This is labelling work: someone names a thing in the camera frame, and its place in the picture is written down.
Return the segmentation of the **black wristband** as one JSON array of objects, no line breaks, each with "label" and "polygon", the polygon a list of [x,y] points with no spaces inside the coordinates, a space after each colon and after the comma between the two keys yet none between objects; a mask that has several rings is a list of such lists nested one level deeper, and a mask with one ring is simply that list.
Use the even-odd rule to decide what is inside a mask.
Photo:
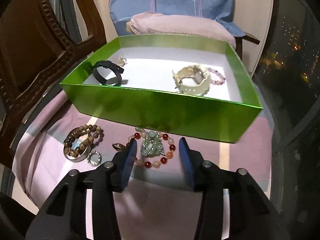
[{"label": "black wristband", "polygon": [[94,78],[105,86],[120,86],[123,72],[123,67],[109,60],[96,62],[92,69]]}]

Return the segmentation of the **carved wooden chair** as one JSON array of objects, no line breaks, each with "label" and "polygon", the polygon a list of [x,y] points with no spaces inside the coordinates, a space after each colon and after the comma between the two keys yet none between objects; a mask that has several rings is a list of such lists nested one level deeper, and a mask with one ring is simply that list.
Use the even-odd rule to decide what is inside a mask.
[{"label": "carved wooden chair", "polygon": [[75,42],[58,22],[49,0],[1,0],[1,163],[12,167],[10,148],[26,114],[44,91],[89,53],[106,43],[93,0],[76,0],[88,38]]}]

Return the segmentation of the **cream white wristwatch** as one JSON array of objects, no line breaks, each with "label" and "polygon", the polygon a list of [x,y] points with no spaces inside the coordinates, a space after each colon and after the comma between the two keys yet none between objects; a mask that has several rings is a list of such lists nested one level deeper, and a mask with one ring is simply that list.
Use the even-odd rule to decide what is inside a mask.
[{"label": "cream white wristwatch", "polygon": [[209,70],[200,65],[183,67],[178,72],[172,72],[175,89],[188,95],[204,95],[209,91],[211,77]]}]

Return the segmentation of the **pink cushion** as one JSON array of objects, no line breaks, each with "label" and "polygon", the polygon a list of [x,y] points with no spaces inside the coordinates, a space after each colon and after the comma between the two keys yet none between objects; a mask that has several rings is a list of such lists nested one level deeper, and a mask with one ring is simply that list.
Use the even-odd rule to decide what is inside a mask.
[{"label": "pink cushion", "polygon": [[175,34],[212,38],[236,48],[235,37],[220,23],[207,18],[143,12],[131,17],[126,30],[136,35]]}]

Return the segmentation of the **pink striped bed sheet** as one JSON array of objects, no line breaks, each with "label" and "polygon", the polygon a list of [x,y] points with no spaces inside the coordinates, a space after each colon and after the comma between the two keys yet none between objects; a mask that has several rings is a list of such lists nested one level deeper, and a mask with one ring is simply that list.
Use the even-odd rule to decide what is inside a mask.
[{"label": "pink striped bed sheet", "polygon": [[[36,113],[18,143],[12,168],[36,206],[42,206],[70,170],[91,169],[87,161],[68,161],[63,155],[63,141],[72,129],[94,124],[104,131],[96,148],[103,161],[113,158],[112,144],[126,143],[135,132],[132,126],[79,113],[64,92]],[[234,144],[190,137],[187,143],[221,169],[245,168],[270,194],[272,129],[272,122],[261,113]],[[127,188],[114,195],[114,202],[122,239],[194,237],[201,195],[187,189],[178,152],[159,168],[134,167]]]}]

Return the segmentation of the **rhinestone ring brooch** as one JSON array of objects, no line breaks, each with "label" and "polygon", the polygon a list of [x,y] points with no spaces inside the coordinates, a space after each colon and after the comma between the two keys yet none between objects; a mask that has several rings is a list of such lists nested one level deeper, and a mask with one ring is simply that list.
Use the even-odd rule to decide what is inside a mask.
[{"label": "rhinestone ring brooch", "polygon": [[87,163],[93,167],[97,167],[101,164],[102,156],[97,151],[91,151],[87,156]]}]

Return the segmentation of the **silver bangle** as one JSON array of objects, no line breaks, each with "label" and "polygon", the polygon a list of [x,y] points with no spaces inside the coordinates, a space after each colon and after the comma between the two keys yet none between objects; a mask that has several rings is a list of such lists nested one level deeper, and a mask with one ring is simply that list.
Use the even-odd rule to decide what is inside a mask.
[{"label": "silver bangle", "polygon": [[72,129],[66,139],[63,141],[63,155],[68,161],[78,163],[85,160],[92,149],[92,143],[87,144],[81,142],[78,146],[73,148],[73,143],[76,142],[82,135],[89,135],[88,132],[80,131],[79,127]]}]

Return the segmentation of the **green cardboard box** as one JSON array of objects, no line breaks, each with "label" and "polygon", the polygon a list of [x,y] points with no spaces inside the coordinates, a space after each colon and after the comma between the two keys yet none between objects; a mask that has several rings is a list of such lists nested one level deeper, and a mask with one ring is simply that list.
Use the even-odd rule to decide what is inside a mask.
[{"label": "green cardboard box", "polygon": [[[101,85],[96,62],[127,63],[119,86]],[[174,74],[199,65],[225,77],[204,95],[181,93]],[[80,63],[61,87],[84,114],[121,124],[223,142],[236,142],[263,105],[249,74],[226,42],[185,35],[122,36]]]}]

